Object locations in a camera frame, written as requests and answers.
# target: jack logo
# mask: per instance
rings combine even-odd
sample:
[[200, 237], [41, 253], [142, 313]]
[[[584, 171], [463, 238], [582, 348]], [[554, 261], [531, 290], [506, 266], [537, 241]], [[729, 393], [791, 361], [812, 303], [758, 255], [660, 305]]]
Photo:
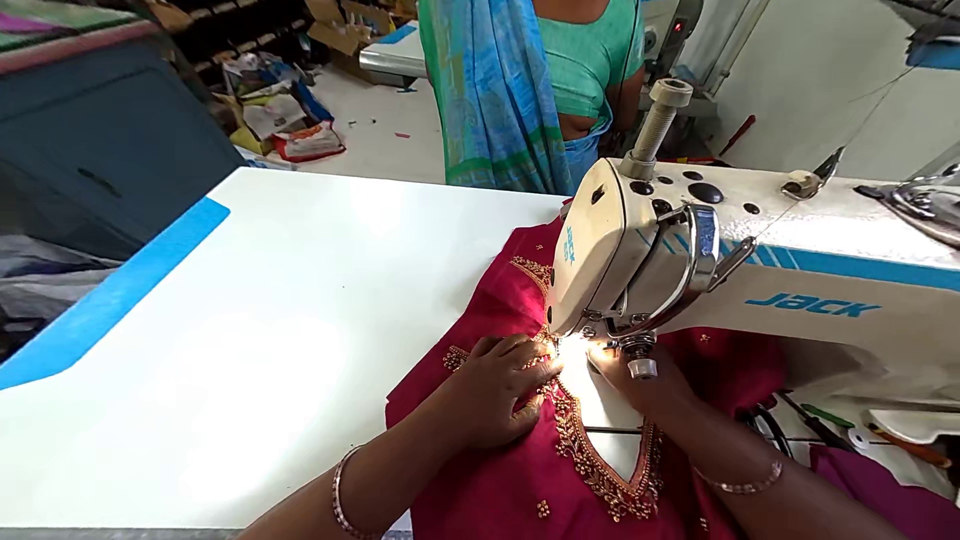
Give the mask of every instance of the jack logo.
[[567, 226], [566, 240], [564, 240], [564, 260], [573, 264], [573, 230]]
[[864, 311], [871, 309], [880, 309], [881, 306], [870, 306], [856, 302], [847, 302], [846, 300], [821, 300], [816, 296], [804, 296], [802, 294], [790, 294], [788, 292], [777, 293], [766, 300], [748, 300], [744, 304], [751, 306], [773, 306], [780, 309], [806, 309], [811, 313], [824, 313], [830, 315], [847, 315], [848, 317], [859, 317]]

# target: green blouse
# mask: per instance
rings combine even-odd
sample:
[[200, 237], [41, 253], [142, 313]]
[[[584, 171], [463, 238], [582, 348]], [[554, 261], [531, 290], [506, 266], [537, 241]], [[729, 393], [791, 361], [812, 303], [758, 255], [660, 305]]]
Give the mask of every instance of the green blouse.
[[[600, 18], [586, 24], [537, 17], [557, 112], [599, 117], [604, 90], [643, 65], [643, 16], [636, 14], [634, 27], [635, 2], [610, 0]], [[634, 44], [627, 55], [631, 34]]]

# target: woman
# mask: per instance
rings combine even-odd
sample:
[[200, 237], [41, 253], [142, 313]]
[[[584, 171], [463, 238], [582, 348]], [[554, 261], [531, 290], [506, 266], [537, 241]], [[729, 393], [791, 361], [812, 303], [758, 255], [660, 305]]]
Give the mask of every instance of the woman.
[[446, 182], [573, 195], [636, 118], [642, 26], [636, 0], [422, 0]]
[[[239, 539], [379, 538], [455, 454], [504, 445], [533, 428], [542, 397], [516, 412], [514, 404], [563, 369], [556, 358], [524, 369], [550, 354], [523, 334], [481, 339], [412, 414], [279, 503]], [[712, 479], [714, 493], [750, 538], [903, 539], [866, 507], [701, 402], [667, 358], [658, 358], [660, 375], [653, 380], [631, 379], [622, 358], [592, 359]], [[775, 463], [781, 472], [757, 493], [733, 494], [719, 485], [757, 485], [770, 478]]]
[[597, 142], [631, 129], [643, 87], [643, 17], [636, 0], [534, 0], [554, 102], [575, 184]]

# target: gold bangle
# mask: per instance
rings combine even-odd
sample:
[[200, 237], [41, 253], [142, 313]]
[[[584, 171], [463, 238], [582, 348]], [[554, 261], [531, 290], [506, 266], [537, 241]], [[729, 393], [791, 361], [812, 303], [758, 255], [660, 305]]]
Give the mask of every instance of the gold bangle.
[[340, 505], [340, 478], [344, 473], [344, 466], [347, 465], [347, 461], [353, 456], [353, 453], [360, 450], [363, 445], [355, 446], [347, 452], [347, 455], [344, 455], [343, 459], [340, 460], [340, 463], [337, 463], [337, 468], [333, 470], [333, 517], [337, 520], [337, 525], [344, 530], [346, 534], [354, 538], [359, 538], [360, 540], [379, 540], [382, 536], [381, 534], [370, 534], [366, 532], [360, 532], [353, 525], [347, 521], [347, 516], [344, 514], [344, 509]]
[[777, 480], [780, 479], [780, 473], [783, 472], [783, 464], [780, 463], [779, 461], [774, 461], [773, 467], [771, 468], [771, 471], [770, 471], [770, 476], [762, 481], [751, 482], [751, 483], [740, 483], [740, 484], [718, 482], [715, 480], [711, 480], [705, 477], [704, 474], [700, 472], [700, 469], [697, 469], [696, 467], [693, 468], [693, 471], [697, 473], [697, 476], [703, 479], [706, 483], [710, 484], [711, 486], [721, 491], [725, 491], [727, 493], [733, 493], [734, 495], [751, 495], [754, 493], [765, 491], [774, 483], [776, 483]]

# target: white wall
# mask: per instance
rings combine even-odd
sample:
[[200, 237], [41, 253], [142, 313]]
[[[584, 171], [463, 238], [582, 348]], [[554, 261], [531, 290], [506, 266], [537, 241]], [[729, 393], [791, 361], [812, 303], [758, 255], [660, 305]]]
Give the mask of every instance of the white wall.
[[677, 64], [685, 65], [699, 83], [707, 79], [737, 19], [750, 0], [704, 0], [693, 34], [684, 43]]
[[[717, 92], [719, 121], [702, 126], [708, 146], [719, 152], [755, 114], [724, 160], [812, 170], [851, 140], [886, 89], [861, 96], [906, 69], [911, 33], [877, 0], [772, 0]], [[916, 68], [850, 142], [838, 174], [902, 180], [957, 140], [960, 71]]]

